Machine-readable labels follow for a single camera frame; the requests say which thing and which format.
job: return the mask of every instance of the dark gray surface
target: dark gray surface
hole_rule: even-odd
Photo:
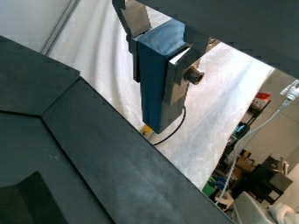
[[[42,118],[117,223],[233,223],[85,81]]]
[[[81,72],[0,36],[0,110],[40,116]]]
[[[40,118],[0,113],[0,186],[42,173],[70,224],[113,223]]]
[[[299,78],[299,2],[295,0],[139,0]],[[189,40],[197,44],[197,37]]]

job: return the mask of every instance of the white fabric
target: white fabric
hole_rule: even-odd
[[[299,224],[299,213],[289,214],[285,217],[285,224]]]
[[[233,220],[237,224],[277,224],[267,210],[246,192],[233,203]]]
[[[286,223],[285,217],[289,214],[294,214],[295,210],[289,205],[279,203],[279,204],[269,207],[269,212],[271,213],[278,224],[285,224]]]
[[[81,1],[51,56],[82,71],[83,78],[141,129],[139,84],[133,79],[127,35],[111,2]],[[206,78],[190,88],[186,123],[158,150],[203,188],[230,134],[273,68],[225,44],[203,57],[201,68]],[[154,137],[154,143],[173,132],[181,120]]]

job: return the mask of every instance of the white wall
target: white wall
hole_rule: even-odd
[[[285,97],[281,96],[283,88],[295,80],[291,76],[275,70],[271,77],[267,79],[259,92],[271,94],[271,103],[263,114],[254,122],[251,129],[257,128],[267,118],[274,114]],[[261,164],[267,156],[273,154],[275,158],[287,158],[299,146],[299,99],[283,109],[274,120],[250,136],[243,145],[253,153],[253,158]]]
[[[0,35],[43,49],[71,0],[0,0]]]

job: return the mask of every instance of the black object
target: black object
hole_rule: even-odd
[[[36,85],[39,75],[30,78]],[[16,98],[12,107],[22,102]],[[0,113],[0,119],[0,183],[40,166],[70,223],[233,223],[83,79],[66,87],[42,117]],[[70,210],[86,204],[85,213]]]
[[[269,169],[277,169],[278,170],[278,164],[279,164],[279,161],[277,159],[274,159],[271,156],[269,156],[262,165],[265,167],[267,167]]]
[[[281,172],[259,164],[247,178],[242,179],[238,188],[233,190],[233,197],[235,199],[245,191],[251,192],[258,200],[266,200],[273,205],[293,182]],[[278,194],[275,199],[269,195],[271,192]]]
[[[0,223],[67,223],[39,172],[18,185],[0,188]]]

